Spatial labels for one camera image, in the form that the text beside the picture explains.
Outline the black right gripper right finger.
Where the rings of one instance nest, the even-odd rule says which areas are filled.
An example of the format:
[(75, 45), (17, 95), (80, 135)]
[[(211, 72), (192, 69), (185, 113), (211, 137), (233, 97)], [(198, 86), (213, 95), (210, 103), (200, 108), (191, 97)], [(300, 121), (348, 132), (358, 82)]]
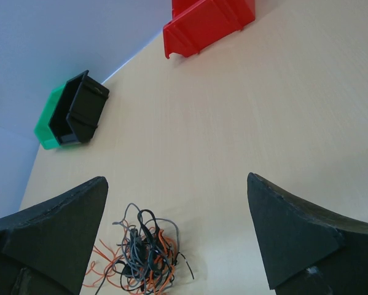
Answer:
[(249, 210), (276, 294), (368, 294), (368, 222), (337, 214), (250, 173)]

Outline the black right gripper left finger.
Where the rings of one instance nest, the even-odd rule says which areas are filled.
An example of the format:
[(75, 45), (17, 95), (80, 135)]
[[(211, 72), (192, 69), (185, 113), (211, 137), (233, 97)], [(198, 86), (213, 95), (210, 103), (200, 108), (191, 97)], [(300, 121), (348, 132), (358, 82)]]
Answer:
[(79, 294), (107, 195), (97, 176), (0, 218), (0, 294)]

